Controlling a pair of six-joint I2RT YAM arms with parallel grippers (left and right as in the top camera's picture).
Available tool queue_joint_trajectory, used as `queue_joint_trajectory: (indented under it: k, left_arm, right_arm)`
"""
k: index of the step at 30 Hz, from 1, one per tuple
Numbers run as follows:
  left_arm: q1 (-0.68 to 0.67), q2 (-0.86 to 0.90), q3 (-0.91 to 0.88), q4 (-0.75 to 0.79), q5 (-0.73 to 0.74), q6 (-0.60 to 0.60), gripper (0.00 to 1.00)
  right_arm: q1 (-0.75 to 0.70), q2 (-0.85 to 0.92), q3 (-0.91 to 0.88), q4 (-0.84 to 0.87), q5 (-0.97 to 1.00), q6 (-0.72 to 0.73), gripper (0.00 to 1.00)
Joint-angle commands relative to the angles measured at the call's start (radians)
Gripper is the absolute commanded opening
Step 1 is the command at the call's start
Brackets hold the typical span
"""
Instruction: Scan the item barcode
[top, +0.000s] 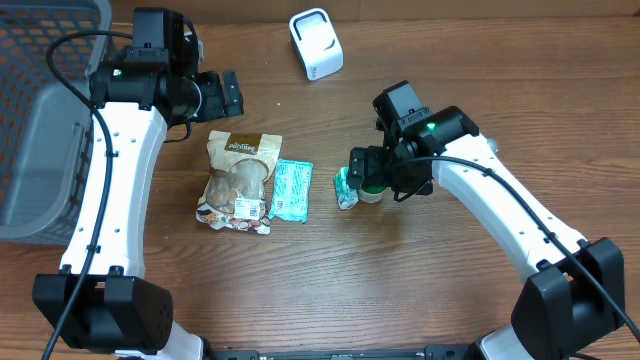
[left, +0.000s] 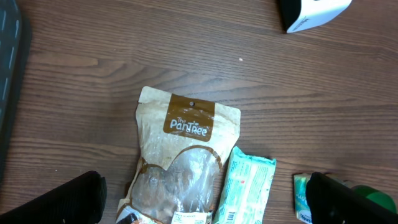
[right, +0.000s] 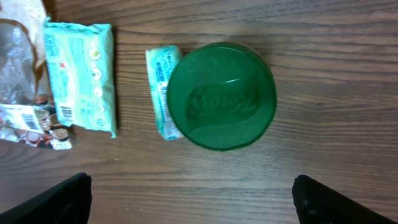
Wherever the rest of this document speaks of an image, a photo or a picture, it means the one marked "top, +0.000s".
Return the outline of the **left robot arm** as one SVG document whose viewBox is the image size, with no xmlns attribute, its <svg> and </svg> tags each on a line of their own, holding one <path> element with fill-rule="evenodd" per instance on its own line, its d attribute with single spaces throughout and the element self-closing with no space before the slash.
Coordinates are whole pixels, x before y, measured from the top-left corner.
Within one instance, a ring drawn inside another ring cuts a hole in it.
<svg viewBox="0 0 640 360">
<path fill-rule="evenodd" d="M 94 123 L 76 228 L 54 274 L 35 278 L 34 304 L 52 339 L 122 359 L 211 359 L 174 319 L 170 292 L 148 282 L 144 222 L 168 131 L 243 113 L 231 72 L 202 72 L 192 22 L 166 8 L 134 12 L 129 45 L 80 93 Z"/>
</svg>

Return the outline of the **green white can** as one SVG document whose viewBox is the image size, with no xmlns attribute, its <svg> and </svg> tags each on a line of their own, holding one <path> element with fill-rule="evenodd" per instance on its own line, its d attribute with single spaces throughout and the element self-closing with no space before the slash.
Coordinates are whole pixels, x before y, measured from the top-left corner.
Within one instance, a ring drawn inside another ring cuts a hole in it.
<svg viewBox="0 0 640 360">
<path fill-rule="evenodd" d="M 379 203 L 384 198 L 386 187 L 370 186 L 365 189 L 358 190 L 359 200 L 365 203 Z"/>
</svg>

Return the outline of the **mint green tissue pack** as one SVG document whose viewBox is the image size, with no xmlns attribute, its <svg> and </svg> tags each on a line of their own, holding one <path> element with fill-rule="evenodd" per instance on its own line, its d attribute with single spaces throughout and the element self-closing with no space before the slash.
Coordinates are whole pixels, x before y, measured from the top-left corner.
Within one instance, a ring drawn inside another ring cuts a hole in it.
<svg viewBox="0 0 640 360">
<path fill-rule="evenodd" d="M 269 219 L 306 223 L 313 164 L 279 159 L 275 169 L 274 192 Z"/>
</svg>

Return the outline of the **teal white tissue pack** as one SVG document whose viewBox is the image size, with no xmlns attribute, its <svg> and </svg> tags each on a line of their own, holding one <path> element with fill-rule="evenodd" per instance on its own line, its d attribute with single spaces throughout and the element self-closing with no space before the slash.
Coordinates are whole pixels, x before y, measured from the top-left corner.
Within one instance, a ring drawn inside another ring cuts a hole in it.
<svg viewBox="0 0 640 360">
<path fill-rule="evenodd" d="M 341 167 L 333 180 L 337 204 L 341 210 L 349 210 L 359 201 L 357 190 L 351 188 L 347 183 L 348 173 L 348 167 Z"/>
</svg>

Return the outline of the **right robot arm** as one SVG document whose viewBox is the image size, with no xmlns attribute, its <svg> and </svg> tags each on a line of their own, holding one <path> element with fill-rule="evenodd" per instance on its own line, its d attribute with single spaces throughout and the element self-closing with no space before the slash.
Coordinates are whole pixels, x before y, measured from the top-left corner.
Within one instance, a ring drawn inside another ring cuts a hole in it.
<svg viewBox="0 0 640 360">
<path fill-rule="evenodd" d="M 372 102 L 380 146 L 350 152 L 347 183 L 397 202 L 435 186 L 454 195 L 488 231 L 523 288 L 508 324 L 469 345 L 429 345 L 430 359 L 569 359 L 627 327 L 624 257 L 610 239 L 590 242 L 546 209 L 498 159 L 458 107 L 424 105 L 408 81 Z"/>
</svg>

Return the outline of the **brown white snack bag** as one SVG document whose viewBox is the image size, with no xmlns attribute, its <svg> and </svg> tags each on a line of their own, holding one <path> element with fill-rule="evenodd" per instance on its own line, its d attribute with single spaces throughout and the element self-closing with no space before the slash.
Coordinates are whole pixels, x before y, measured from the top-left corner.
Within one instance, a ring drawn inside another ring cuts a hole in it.
<svg viewBox="0 0 640 360">
<path fill-rule="evenodd" d="M 212 131 L 207 142 L 210 176 L 196 208 L 196 220 L 259 235 L 271 232 L 265 184 L 282 146 L 280 135 Z"/>
</svg>

